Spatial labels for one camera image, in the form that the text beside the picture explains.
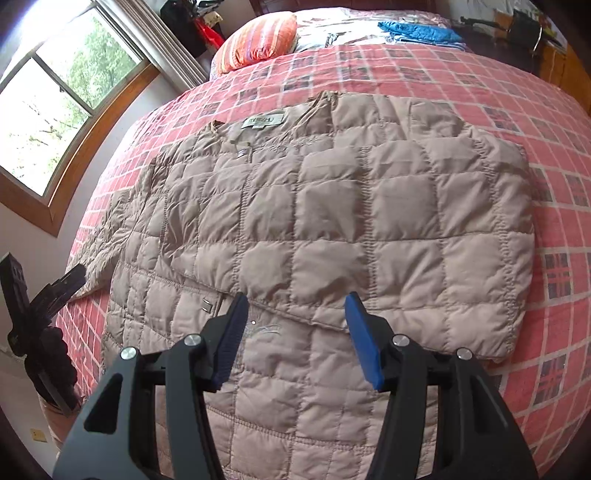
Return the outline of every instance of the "black glove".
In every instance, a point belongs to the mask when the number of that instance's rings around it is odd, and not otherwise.
[[[57,407],[55,400],[39,378],[42,368],[66,403],[70,408],[74,408],[78,402],[74,391],[78,376],[68,356],[68,346],[63,340],[61,329],[51,326],[45,328],[40,335],[39,350],[39,355],[35,355],[34,358],[31,355],[25,358],[25,370],[35,385],[35,390],[46,402]]]

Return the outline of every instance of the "window sill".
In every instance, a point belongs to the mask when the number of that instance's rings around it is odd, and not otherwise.
[[[74,192],[82,175],[117,120],[138,95],[158,76],[151,63],[141,69],[96,118],[71,156],[63,162],[65,168],[56,172],[57,184],[46,203],[22,188],[0,171],[0,202],[28,222],[57,237]]]

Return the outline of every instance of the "orange pillow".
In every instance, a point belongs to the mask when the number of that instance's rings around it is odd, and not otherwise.
[[[294,50],[297,20],[291,12],[256,17],[223,43],[212,64],[218,75],[273,59]]]

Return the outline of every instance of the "wall outlet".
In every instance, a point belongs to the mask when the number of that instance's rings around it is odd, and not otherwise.
[[[31,437],[36,442],[45,442],[47,443],[47,439],[45,437],[45,433],[42,430],[31,429]]]

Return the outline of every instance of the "blue gripper pad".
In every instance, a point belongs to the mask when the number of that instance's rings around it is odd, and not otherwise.
[[[217,389],[230,378],[232,365],[236,359],[236,353],[242,340],[242,334],[248,320],[248,299],[243,294],[238,294],[232,305],[230,305],[227,315],[228,326],[217,346],[216,351],[216,371],[212,378],[212,383]]]
[[[379,349],[376,345],[368,325],[365,323],[367,312],[356,294],[349,294],[345,298],[345,319],[349,326],[353,346],[357,358],[363,369],[365,379],[374,389],[380,390],[384,385]]]

